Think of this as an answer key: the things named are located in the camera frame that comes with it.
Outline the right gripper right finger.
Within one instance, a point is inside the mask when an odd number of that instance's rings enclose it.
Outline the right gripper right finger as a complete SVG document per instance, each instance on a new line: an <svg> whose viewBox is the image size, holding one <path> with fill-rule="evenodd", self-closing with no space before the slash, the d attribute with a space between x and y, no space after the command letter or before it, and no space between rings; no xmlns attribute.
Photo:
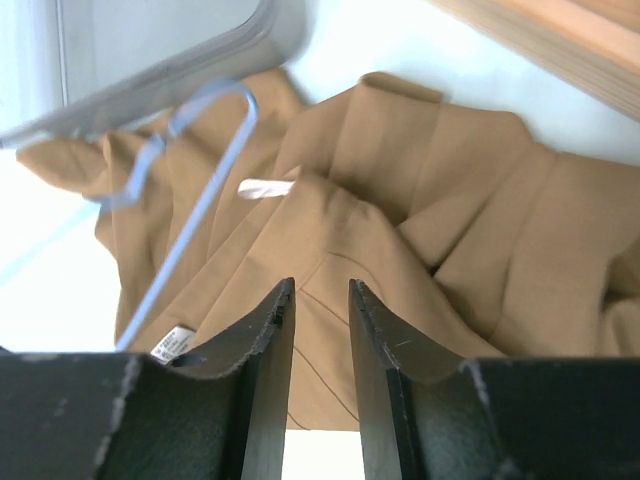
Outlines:
<svg viewBox="0 0 640 480"><path fill-rule="evenodd" d="M369 479L635 479L632 358L462 358L362 281L349 324Z"/></svg>

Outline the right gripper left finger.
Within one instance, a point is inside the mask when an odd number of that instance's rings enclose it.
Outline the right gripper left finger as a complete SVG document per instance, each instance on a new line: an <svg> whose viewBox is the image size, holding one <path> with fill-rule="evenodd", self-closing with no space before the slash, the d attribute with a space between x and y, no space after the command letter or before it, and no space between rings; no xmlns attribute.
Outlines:
<svg viewBox="0 0 640 480"><path fill-rule="evenodd" d="M277 479L295 284L162 364L142 353L3 353L5 479Z"/></svg>

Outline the tan garment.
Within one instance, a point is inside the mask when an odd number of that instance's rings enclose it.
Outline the tan garment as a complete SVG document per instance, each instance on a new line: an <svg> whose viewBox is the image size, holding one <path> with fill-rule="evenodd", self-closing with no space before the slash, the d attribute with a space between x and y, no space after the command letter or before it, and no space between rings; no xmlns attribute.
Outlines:
<svg viewBox="0 0 640 480"><path fill-rule="evenodd" d="M639 352L639 170L371 73L314 106L246 81L254 133L131 342L206 342L296 284L288 424L354 430L348 284L463 357Z"/></svg>

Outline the blue wire hanger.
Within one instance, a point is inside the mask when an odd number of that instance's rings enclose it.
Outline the blue wire hanger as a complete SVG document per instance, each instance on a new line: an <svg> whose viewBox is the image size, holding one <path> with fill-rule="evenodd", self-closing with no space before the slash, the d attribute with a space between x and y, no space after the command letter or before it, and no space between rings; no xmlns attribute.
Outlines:
<svg viewBox="0 0 640 480"><path fill-rule="evenodd" d="M154 134L146 141L134 160L124 186L113 193L89 199L99 207L102 213L113 213L137 204L142 199L143 190L151 177L152 167L156 161L194 126L206 110L229 95L244 101L244 117L239 121L210 175L194 181L189 187L174 188L174 191L180 195L173 201L173 209L179 214L182 223L173 228L165 258L134 309L131 320L117 337L115 342L117 352L123 352L133 345L154 308L165 297L165 290L171 284L175 271L188 252L210 205L224 186L236 160L254 132L258 123L258 102L255 95L246 84L231 79L215 80L201 87L171 114L164 134Z"/></svg>

